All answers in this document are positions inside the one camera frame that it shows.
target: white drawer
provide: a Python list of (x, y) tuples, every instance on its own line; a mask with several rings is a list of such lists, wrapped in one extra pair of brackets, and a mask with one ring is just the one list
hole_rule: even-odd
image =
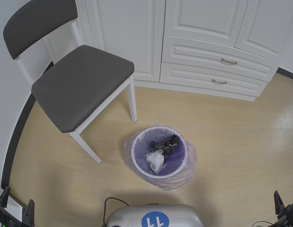
[[(223, 60), (237, 62), (230, 64)], [(162, 62), (227, 71), (269, 82), (279, 64), (262, 56), (213, 42), (165, 35)]]
[(234, 73), (166, 62), (161, 63), (160, 82), (208, 88), (250, 96), (259, 96), (267, 85), (265, 81)]

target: blue circular logo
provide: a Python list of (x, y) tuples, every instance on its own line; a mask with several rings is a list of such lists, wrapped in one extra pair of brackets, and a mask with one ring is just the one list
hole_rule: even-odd
[(147, 213), (141, 220), (142, 227), (168, 227), (168, 217), (161, 212)]

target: chair leg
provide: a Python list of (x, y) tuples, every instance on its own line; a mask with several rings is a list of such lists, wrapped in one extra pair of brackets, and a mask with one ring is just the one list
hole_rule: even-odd
[(136, 100), (135, 100), (135, 89), (134, 89), (134, 78), (133, 75), (129, 77), (129, 85), (127, 85), (128, 98), (129, 98), (129, 109), (131, 111), (131, 118), (133, 122), (137, 121), (136, 111)]
[(80, 137), (80, 135), (76, 132), (70, 132), (69, 135), (99, 164), (102, 162), (98, 155), (95, 154), (94, 151), (87, 145), (87, 143)]

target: chair seat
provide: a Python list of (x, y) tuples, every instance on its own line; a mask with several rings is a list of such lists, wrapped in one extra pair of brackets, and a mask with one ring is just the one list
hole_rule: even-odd
[(132, 62), (82, 45), (47, 70), (31, 91), (61, 132), (73, 132), (133, 72)]

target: bin liner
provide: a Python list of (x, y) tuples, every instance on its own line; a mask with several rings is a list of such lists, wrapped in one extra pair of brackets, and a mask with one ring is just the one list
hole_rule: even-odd
[[(167, 157), (158, 176), (146, 162), (146, 154), (151, 152), (149, 143), (165, 142), (172, 135), (179, 136), (177, 149)], [(124, 142), (123, 153), (126, 164), (148, 183), (165, 191), (186, 184), (194, 175), (197, 166), (195, 147), (177, 131), (168, 126), (153, 126), (139, 131)]]

